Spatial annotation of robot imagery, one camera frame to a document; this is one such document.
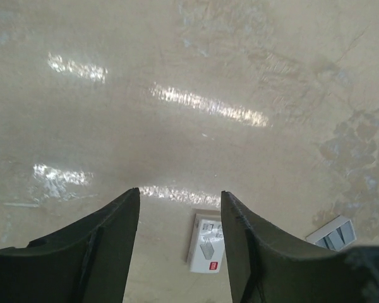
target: red label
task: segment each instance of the red label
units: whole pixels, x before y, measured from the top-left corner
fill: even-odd
[[[209,264],[209,270],[217,270],[217,262],[211,262]]]

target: concrete floor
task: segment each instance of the concrete floor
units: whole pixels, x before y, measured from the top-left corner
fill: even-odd
[[[221,190],[379,244],[379,0],[0,1],[0,248],[136,186],[126,303],[231,302],[184,262]]]

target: polished floor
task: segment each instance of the polished floor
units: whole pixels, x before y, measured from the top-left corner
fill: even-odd
[[[0,248],[136,186],[125,303],[231,301],[184,262],[221,190],[379,244],[379,0],[0,1]]]

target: floor stain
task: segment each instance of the floor stain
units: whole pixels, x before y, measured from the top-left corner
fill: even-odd
[[[355,111],[334,131],[335,137],[320,144],[325,163],[340,174],[349,189],[331,209],[319,211],[313,223],[321,227],[338,215],[352,218],[358,237],[379,235],[379,109]]]

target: red logo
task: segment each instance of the red logo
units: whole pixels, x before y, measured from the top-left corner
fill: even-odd
[[[209,264],[209,270],[217,270],[217,262],[211,262]]]

